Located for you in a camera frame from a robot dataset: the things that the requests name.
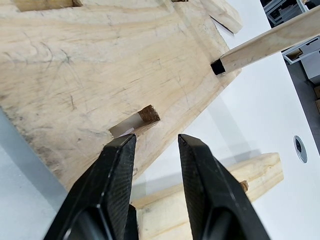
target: white surface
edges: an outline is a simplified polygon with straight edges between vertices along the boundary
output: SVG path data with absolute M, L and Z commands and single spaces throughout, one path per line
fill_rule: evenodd
M 228 2 L 243 20 L 235 36 L 218 27 L 230 48 L 270 29 L 259 0 Z M 200 138 L 225 165 L 279 152 L 284 181 L 256 200 L 254 208 L 274 240 L 319 239 L 320 156 L 280 53 L 243 68 L 184 133 Z M 304 142 L 306 164 L 296 154 L 294 135 Z M 135 182 L 133 191 L 135 196 L 150 194 L 181 179 L 175 140 Z
M 1 146 L 0 156 L 0 239 L 42 239 L 56 211 Z

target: wooden stick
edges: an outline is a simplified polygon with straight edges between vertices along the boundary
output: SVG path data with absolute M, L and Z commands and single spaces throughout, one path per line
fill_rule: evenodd
M 211 64 L 218 75 L 230 73 L 276 52 L 320 35 L 320 6 L 278 25 L 226 52 Z
M 221 25 L 236 34 L 242 28 L 242 20 L 225 0 L 200 0 L 207 13 Z
M 227 168 L 247 188 L 251 202 L 284 179 L 278 153 L 266 153 Z M 140 240 L 192 240 L 183 185 L 176 185 L 131 203 L 137 208 Z
M 265 153 L 246 161 L 227 167 L 227 170 L 240 182 L 251 202 L 255 201 L 269 189 L 284 179 L 280 156 L 278 153 Z M 137 209 L 183 192 L 183 184 L 178 184 L 162 191 L 134 200 L 131 204 Z

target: textured grip surface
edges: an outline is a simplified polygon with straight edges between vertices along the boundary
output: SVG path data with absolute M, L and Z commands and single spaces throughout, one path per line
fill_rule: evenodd
M 191 149 L 181 140 L 179 141 L 181 170 L 186 206 L 194 240 L 199 240 L 203 234 L 204 221 L 208 216 L 205 211 L 206 198 L 198 169 Z
M 125 234 L 134 168 L 132 147 L 128 144 L 122 148 L 107 190 L 106 208 L 116 240 L 122 240 Z

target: dowel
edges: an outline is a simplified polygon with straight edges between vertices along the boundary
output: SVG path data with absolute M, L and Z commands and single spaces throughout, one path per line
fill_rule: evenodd
M 230 73 L 320 35 L 320 6 L 226 52 L 211 64 L 216 75 Z

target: wooden plank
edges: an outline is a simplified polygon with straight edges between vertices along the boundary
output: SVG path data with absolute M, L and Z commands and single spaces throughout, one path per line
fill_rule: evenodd
M 151 105 L 160 120 L 135 130 L 136 179 L 236 77 L 212 73 L 228 47 L 200 0 L 82 3 L 0 0 L 0 106 L 67 189 L 109 129 Z
M 278 153 L 266 153 L 227 168 L 239 181 L 247 180 L 251 202 L 284 179 Z M 137 208 L 139 239 L 192 240 L 183 186 L 177 185 L 131 203 Z
M 230 73 L 320 35 L 320 6 L 231 49 L 212 64 L 216 74 Z
M 225 0 L 201 0 L 208 14 L 236 34 L 242 28 L 242 20 L 239 13 Z

